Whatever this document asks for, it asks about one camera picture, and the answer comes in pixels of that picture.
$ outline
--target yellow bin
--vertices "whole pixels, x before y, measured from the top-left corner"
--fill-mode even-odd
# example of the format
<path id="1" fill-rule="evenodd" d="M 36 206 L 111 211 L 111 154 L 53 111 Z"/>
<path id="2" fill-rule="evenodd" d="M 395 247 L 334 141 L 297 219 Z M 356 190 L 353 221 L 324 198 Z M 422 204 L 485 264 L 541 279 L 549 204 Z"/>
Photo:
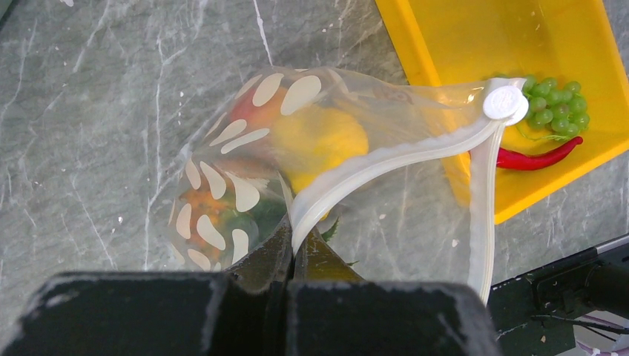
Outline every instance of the yellow bin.
<path id="1" fill-rule="evenodd" d="M 376 0 L 412 85 L 473 82 L 501 72 L 582 84 L 590 128 L 566 159 L 540 171 L 498 170 L 502 223 L 629 149 L 629 85 L 600 0 Z M 540 154 L 515 128 L 502 146 Z"/>

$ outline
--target bunch of grapes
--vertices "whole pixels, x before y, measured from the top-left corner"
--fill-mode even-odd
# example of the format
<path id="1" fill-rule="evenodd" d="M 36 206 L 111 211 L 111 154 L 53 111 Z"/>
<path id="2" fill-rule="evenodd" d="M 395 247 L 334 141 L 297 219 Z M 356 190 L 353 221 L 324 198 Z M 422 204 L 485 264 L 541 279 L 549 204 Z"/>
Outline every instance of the bunch of grapes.
<path id="1" fill-rule="evenodd" d="M 529 100 L 529 110 L 525 119 L 532 129 L 547 128 L 556 139 L 571 139 L 587 128 L 590 116 L 578 82 L 568 82 L 560 90 L 555 78 L 541 82 L 534 76 L 526 78 L 522 92 Z"/>

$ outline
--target red chili pepper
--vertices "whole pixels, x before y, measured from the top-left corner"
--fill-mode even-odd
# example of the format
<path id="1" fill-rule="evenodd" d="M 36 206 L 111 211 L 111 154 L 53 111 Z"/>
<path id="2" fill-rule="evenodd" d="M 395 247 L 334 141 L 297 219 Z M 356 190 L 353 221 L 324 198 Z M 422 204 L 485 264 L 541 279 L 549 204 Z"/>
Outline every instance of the red chili pepper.
<path id="1" fill-rule="evenodd" d="M 577 136 L 552 151 L 536 156 L 527 156 L 519 152 L 500 148 L 496 166 L 498 168 L 516 169 L 518 171 L 534 171 L 546 168 L 564 159 L 577 145 L 582 143 L 583 138 Z"/>

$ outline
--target gray marble surface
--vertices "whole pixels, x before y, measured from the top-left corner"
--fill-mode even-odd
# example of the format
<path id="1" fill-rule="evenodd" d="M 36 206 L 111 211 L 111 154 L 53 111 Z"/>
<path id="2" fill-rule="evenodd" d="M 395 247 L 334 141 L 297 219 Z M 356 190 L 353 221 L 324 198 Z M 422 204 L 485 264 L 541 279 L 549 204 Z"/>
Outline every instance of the gray marble surface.
<path id="1" fill-rule="evenodd" d="M 629 0 L 606 6 L 626 67 Z M 177 268 L 177 172 L 271 63 L 405 81 L 371 0 L 19 0 L 0 30 L 0 345 L 56 272 Z M 629 231 L 628 163 L 498 226 L 494 281 Z"/>

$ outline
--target black cable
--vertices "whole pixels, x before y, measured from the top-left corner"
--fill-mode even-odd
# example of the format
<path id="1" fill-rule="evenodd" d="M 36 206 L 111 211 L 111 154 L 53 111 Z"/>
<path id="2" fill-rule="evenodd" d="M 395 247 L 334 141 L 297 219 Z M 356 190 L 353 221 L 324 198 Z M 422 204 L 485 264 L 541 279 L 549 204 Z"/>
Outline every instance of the black cable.
<path id="1" fill-rule="evenodd" d="M 615 334 L 621 334 L 621 335 L 629 335 L 629 328 L 616 328 L 614 326 L 607 326 L 607 325 L 602 325 L 599 323 L 591 323 L 589 321 L 581 321 L 581 320 L 573 320 L 573 319 L 567 319 L 565 317 L 557 317 L 555 315 L 533 315 L 531 316 L 531 320 L 536 320 L 536 321 L 545 321 L 545 320 L 559 320 L 559 321 L 563 321 L 572 325 L 578 325 L 578 326 L 583 326 L 583 327 L 591 327 L 594 329 L 598 329 L 598 330 L 602 330 L 604 332 L 613 332 Z"/>
<path id="2" fill-rule="evenodd" d="M 597 334 L 597 335 L 602 336 L 602 337 L 604 337 L 604 338 L 606 338 L 606 339 L 608 339 L 608 340 L 611 340 L 611 341 L 613 341 L 613 342 L 616 342 L 616 339 L 614 339 L 613 337 L 609 337 L 609 336 L 607 336 L 606 334 L 603 334 L 602 332 L 598 332 L 598 331 L 596 331 L 596 330 L 592 329 L 592 328 L 591 328 L 591 327 L 589 327 L 589 326 L 582 326 L 582 327 L 583 327 L 583 328 L 586 328 L 587 330 L 590 330 L 590 331 L 591 331 L 591 332 L 593 332 L 594 334 Z"/>

